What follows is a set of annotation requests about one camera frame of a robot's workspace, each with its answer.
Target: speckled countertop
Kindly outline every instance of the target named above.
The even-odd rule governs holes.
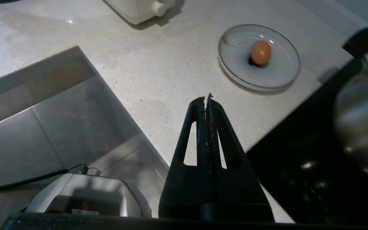
[[[211,92],[248,150],[320,86],[324,71],[349,59],[340,48],[346,38],[295,0],[176,2],[165,17],[137,27],[102,0],[0,4],[0,77],[79,45],[170,162],[193,99]],[[244,23],[268,26],[296,47],[302,69],[286,91],[254,94],[221,71],[218,39]]]

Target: plate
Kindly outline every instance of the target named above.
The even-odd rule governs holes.
[[[267,41],[271,58],[264,67],[250,64],[250,50],[256,41]],[[218,43],[223,70],[237,83],[257,91],[282,91],[297,78],[301,61],[295,47],[280,33],[261,25],[237,25],[228,29]]]

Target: stainless steel kettle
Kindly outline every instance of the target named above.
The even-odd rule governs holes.
[[[336,97],[333,125],[344,152],[368,174],[368,62]]]

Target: egg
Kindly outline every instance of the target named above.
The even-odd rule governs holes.
[[[267,65],[271,58],[271,47],[266,41],[257,41],[251,47],[251,59],[257,65]]]

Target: power cord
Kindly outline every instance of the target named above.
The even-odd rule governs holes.
[[[48,178],[51,178],[52,176],[65,174],[65,173],[68,173],[70,170],[72,170],[76,167],[79,167],[79,166],[83,166],[82,174],[86,175],[88,173],[88,170],[89,170],[88,166],[85,165],[85,164],[80,164],[80,165],[73,166],[70,169],[61,169],[61,170],[57,170],[55,172],[51,172],[51,173],[48,173],[48,174],[45,174],[45,175],[42,175],[42,176],[38,176],[38,177],[26,179],[26,180],[21,180],[19,182],[14,182],[14,183],[7,184],[7,185],[1,185],[0,186],[0,191],[15,188],[15,187],[19,187],[21,185],[37,182],[37,181],[40,181],[40,180],[48,179]]]

